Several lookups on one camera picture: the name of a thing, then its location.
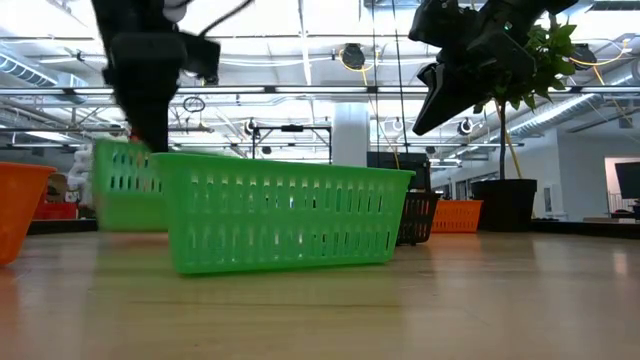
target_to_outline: black plant pot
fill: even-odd
[[[482,200],[478,228],[486,231],[525,232],[531,225],[537,180],[494,180],[471,184],[473,198]]]

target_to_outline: wooden table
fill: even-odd
[[[387,266],[181,278],[166,239],[31,237],[0,359],[640,359],[640,242],[436,235]]]

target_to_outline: black basket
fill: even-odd
[[[429,240],[438,199],[438,194],[407,193],[396,245],[415,246]]]

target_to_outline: green plastic basket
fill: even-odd
[[[166,232],[163,184],[142,144],[97,140],[93,193],[98,225],[109,232]]]
[[[181,274],[384,263],[413,172],[155,154]]]

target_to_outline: computer monitor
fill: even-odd
[[[616,164],[623,199],[640,199],[640,162]]]
[[[427,154],[399,153],[398,160],[401,170],[415,171],[416,176],[411,179],[409,189],[431,191],[431,163]],[[368,152],[367,166],[370,168],[391,169],[398,168],[396,158],[389,152]]]

